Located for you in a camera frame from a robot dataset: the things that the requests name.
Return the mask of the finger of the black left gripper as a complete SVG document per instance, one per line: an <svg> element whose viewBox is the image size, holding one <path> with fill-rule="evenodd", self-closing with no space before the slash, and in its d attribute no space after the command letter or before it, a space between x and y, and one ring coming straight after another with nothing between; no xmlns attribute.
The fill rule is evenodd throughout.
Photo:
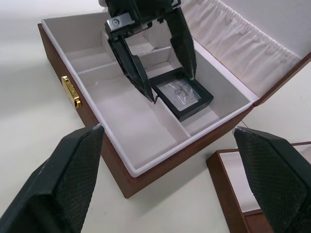
<svg viewBox="0 0 311 233"><path fill-rule="evenodd" d="M175 55L190 80L195 79L197 63L193 39L180 7L169 14L171 45Z"/></svg>
<svg viewBox="0 0 311 233"><path fill-rule="evenodd" d="M108 39L108 43L121 70L131 84L150 102L155 102L145 68L137 55L133 55L122 36Z"/></svg>

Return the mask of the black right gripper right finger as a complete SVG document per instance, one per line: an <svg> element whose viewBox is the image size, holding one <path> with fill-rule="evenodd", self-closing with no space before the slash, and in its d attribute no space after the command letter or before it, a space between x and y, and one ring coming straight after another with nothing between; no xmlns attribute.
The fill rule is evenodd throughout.
<svg viewBox="0 0 311 233"><path fill-rule="evenodd" d="M233 130L250 189L276 233L311 231L311 165L284 138Z"/></svg>

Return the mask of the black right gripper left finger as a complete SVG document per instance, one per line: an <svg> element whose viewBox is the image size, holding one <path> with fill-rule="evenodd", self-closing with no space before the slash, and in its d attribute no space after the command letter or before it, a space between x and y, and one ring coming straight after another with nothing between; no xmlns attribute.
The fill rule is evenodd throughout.
<svg viewBox="0 0 311 233"><path fill-rule="evenodd" d="M79 233L97 181L104 137L98 124L61 139L0 218L2 233Z"/></svg>

